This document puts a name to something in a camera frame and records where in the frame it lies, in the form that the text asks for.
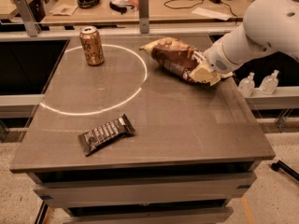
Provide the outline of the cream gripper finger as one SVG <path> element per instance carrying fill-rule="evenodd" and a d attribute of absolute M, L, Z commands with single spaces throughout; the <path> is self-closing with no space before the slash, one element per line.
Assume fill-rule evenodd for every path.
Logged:
<path fill-rule="evenodd" d="M 190 78 L 195 82 L 215 85 L 221 80 L 221 77 L 216 73 L 208 63 L 201 63 L 190 73 Z"/>
<path fill-rule="evenodd" d="M 202 66 L 206 63 L 206 57 L 203 55 L 202 52 L 195 50 L 192 53 L 192 59 L 197 62 L 198 66 Z"/>

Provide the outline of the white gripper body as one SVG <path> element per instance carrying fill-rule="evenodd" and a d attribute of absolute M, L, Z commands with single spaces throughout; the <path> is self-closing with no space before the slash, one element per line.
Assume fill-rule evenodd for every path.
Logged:
<path fill-rule="evenodd" d="M 205 50 L 204 56 L 209 66 L 220 74 L 228 74 L 237 68 L 237 65 L 232 63 L 225 55 L 221 42 L 216 42 Z"/>

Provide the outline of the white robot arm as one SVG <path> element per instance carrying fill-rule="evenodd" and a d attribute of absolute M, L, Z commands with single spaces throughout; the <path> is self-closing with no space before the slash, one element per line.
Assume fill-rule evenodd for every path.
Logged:
<path fill-rule="evenodd" d="M 197 66 L 190 78 L 214 85 L 244 63 L 282 52 L 299 61 L 299 3 L 292 0 L 255 0 L 243 22 L 209 49 L 196 51 Z"/>

